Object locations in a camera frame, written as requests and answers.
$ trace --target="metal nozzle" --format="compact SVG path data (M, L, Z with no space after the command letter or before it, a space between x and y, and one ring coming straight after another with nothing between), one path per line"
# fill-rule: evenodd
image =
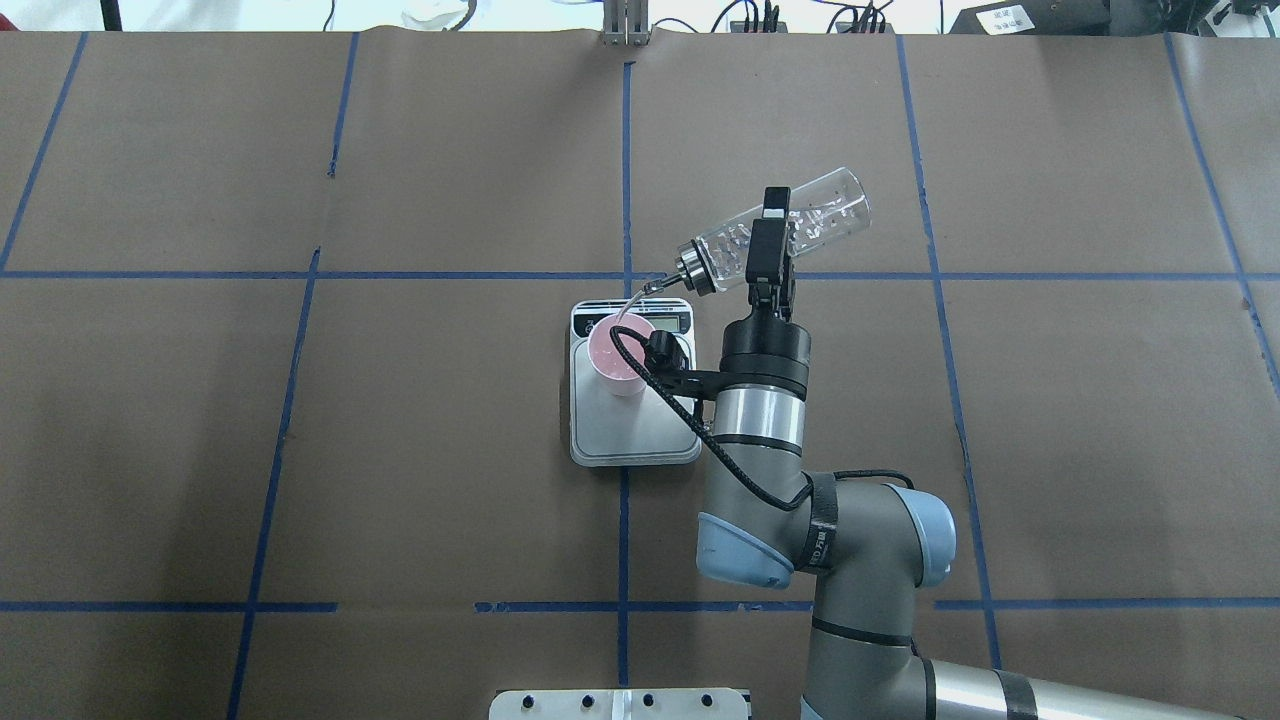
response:
M680 273L672 273L672 274L662 278L660 281L649 281L649 282L644 283L644 291L643 292L646 296L648 295L658 295L659 292L667 290L668 287L671 287L671 286L673 286L676 283L681 283L681 282L685 282L685 277L681 275Z

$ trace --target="silver metal band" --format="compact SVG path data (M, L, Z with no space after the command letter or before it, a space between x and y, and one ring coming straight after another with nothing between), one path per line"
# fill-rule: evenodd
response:
M677 250L680 255L676 258L676 272L685 278L685 288L696 291L698 295L716 292L716 284L712 282L712 277L707 272L707 264L703 263L701 255L698 254L694 241L690 240Z
M804 447L804 401L769 386L737 386L716 396L712 434L750 436Z

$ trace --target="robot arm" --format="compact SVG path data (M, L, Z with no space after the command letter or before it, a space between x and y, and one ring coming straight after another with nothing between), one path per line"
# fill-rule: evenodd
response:
M801 470L810 337L790 322L788 202L788 188L765 191L746 261L751 313L724 329L718 372L689 370L662 331L639 338L641 366L621 341L631 331L611 332L632 369L719 460L708 466L698 516L699 570L780 589L797 570L818 577L801 719L1229 720L914 655L915 591L950 573L955 523L932 495ZM653 291L669 284L667 278ZM710 430L673 395L714 400Z

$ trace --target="black cable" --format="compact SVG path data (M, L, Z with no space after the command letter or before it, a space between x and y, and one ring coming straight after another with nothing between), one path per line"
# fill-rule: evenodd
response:
M739 464L735 462L732 457L730 457L728 452L724 452L724 448L721 447L718 442L716 442L716 438L712 437L712 434L707 430L707 428L703 427L703 424L696 418L690 415L689 410L685 410L685 406L681 405L678 400L676 400L676 396L671 395L671 392L667 391L667 388L662 387L662 384L658 382L658 378L654 378L653 374L650 374L649 370L646 370L645 366L641 365L640 361L636 360L634 355L631 355L631 351L627 350L627 347L622 343L622 336L637 340L640 341L641 345L648 342L649 338L627 327L613 325L612 328L609 328L609 340L613 341L613 347L618 351L618 355L621 355L622 359L626 360L627 365L631 366L631 370L635 372L635 374L640 375L640 378L645 382L645 384L652 387L653 391L658 393L658 397L660 397L663 402L666 402L667 406L671 407L676 413L676 415L678 415L680 419L685 421L686 425L689 425L690 430L694 430L694 434L698 436L698 439L703 441L703 445L705 445L708 450L712 451L712 455L718 457L719 461L724 464L724 469L727 469L737 479L737 482L742 483L742 487L745 487L751 495L758 497L765 505L771 507L777 507L778 510L783 510L786 512L791 512L792 510L796 510L801 505L804 505L804 501L808 500L809 496L813 493L812 484L806 483L805 487L801 488L800 492L797 492L796 496L792 497L790 502L778 498L769 491L755 484L755 482L751 480L750 477L748 477L746 471L742 470L742 468L740 468Z
M897 470L840 470L833 473L837 480L844 480L845 478L892 478L895 480L901 480L906 489L915 489L915 483L911 478L908 478Z
M884 3L879 8L877 8L874 4L868 5L868 8L876 12L876 17L872 18L870 27L867 32L883 35L884 28L888 27L888 18L884 17L884 9L892 5L893 1L895 0L888 0L888 3Z
M876 32L876 17L879 10L876 9L876 3L867 0L867 8L863 10L863 32Z
M823 5L835 5L835 3L822 3L822 4ZM831 22L827 23L827 32L831 32L831 28L836 27L836 20L840 19L840 15L845 14L845 10L852 10L854 12L854 23L852 24L854 26L858 24L858 8L855 8L852 5L844 5L838 10L836 10L835 15L831 17Z
M449 32L457 32L463 27L466 27L467 23L470 23L471 18L474 18L476 14L476 5L479 5L479 0L467 0L467 14L462 15L462 19L458 20L458 24L451 27Z
M730 3L728 5L724 5L724 9L723 9L723 10L721 10L721 14L716 17L716 22L714 22L714 23L712 23L712 29L710 29L710 32L716 32L716 28L718 28L718 27L719 27L719 22L721 22L721 20L723 20L723 19L724 19L724 15L727 15L727 14L728 14L728 12L730 12L730 10L732 10L732 9L733 9L733 6L735 6L735 5L737 5L739 3L745 3L746 5L749 5L749 6L751 6L751 8L755 8L755 12L756 12L756 13L759 13L759 12L760 12L760 6L755 4L755 0L733 0L733 1L732 1L732 3Z
M694 32L698 32L698 28L695 28L694 26L686 23L685 20L682 20L680 18L662 18L660 20L654 20L653 26L650 26L650 27L658 27L659 23L680 23L680 24L687 27L689 29L691 29Z
M119 32L124 29L120 24L120 0L102 0L102 29Z

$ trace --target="black wire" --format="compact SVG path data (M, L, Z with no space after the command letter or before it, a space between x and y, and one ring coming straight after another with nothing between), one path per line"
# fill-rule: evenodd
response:
M892 4L893 0L888 0L888 3L877 8L874 3L868 3L867 13L863 15L864 27L861 31L868 33L883 33L884 28L888 26L888 18L884 17L884 8L888 8Z
M835 5L835 3L822 3L822 4L823 5ZM831 17L831 22L827 23L827 32L831 32L831 28L836 27L836 20L840 19L840 15L845 14L845 10L852 10L854 12L854 23L852 24L855 24L855 26L858 24L858 8L855 8L852 5L844 5L838 10L836 10L835 15Z
M840 470L835 475L837 480L844 480L845 478L892 478L901 480L906 486L906 489L915 489L915 483L911 482L911 478L897 470Z
M703 427L703 424L696 418L690 415L689 410L685 410L685 406L681 405L678 400L676 400L676 396L671 395L671 392L667 391L667 388L662 387L658 379L654 378L653 374L650 374L649 370L646 370L645 366L641 365L640 361L636 360L634 355L631 355L631 351L627 350L627 347L622 343L622 336L635 338L640 341L641 345L648 342L649 338L627 327L613 325L612 328L609 328L609 340L613 341L613 347L618 351L618 355L621 355L622 359L627 361L627 365L631 366L631 370L635 372L635 374L640 375L640 378L645 382L645 384L652 387L653 391L658 393L658 397L660 397L663 402L666 402L667 406L676 413L676 415L680 415L680 419L684 420L686 425L689 425L689 429L694 430L694 434L698 436L698 439L703 441L703 445L705 445L712 451L712 455L718 457L719 461L724 464L724 469L727 469L737 479L737 482L742 483L742 487L745 487L755 497L760 498L760 501L763 501L765 505L769 505L771 507L777 507L778 510L785 510L787 512L791 512L792 510L796 510L801 505L804 505L804 501L809 498L810 493L813 493L812 484L805 483L805 487L801 488L800 492L797 492L796 496L791 498L791 501L783 501L777 496L774 496L773 493L771 493L769 491L755 484L755 482L751 480L750 477L748 477L746 471L742 470L742 468L739 466L739 464L735 462L732 457L730 457L728 452L724 452L724 448L721 447L718 442L716 442L716 438L712 437L709 432L707 432L707 428Z
M449 32L457 32L463 27L466 27L467 23L470 23L471 18L474 18L476 14L476 5L479 5L479 0L467 0L467 14L462 15L462 19L458 20L458 24L451 27Z
M680 18L662 18L660 20L654 20L653 26L650 26L650 27L658 27L659 23L680 23L680 24L687 27L689 29L691 29L694 32L698 32L698 28L695 28L694 26L686 23L685 20L682 20Z
M751 8L755 8L756 14L759 14L759 12L760 12L760 6L755 4L755 0L733 0L728 5L724 5L724 9L721 10L721 14L716 17L716 22L712 23L710 32L716 32L716 28L719 27L719 22L723 20L724 15L727 15L728 12L732 10L733 6L737 5L739 3L745 3L746 5L749 5Z
M845 29L842 29L842 31L840 31L840 32L842 32L842 33L873 33L873 32L883 32L883 31L878 31L876 28L884 24L884 13L882 13L881 8L877 8L874 3L868 3L867 5L863 5L861 6L861 10L863 10L861 15L858 14L859 5L845 5L838 12L836 12L836 17L831 18L831 23L827 24L827 32L831 32L831 28L836 27L836 20L840 19L840 14L844 13L845 10L852 10L854 12L854 22L849 23L849 27L845 28Z

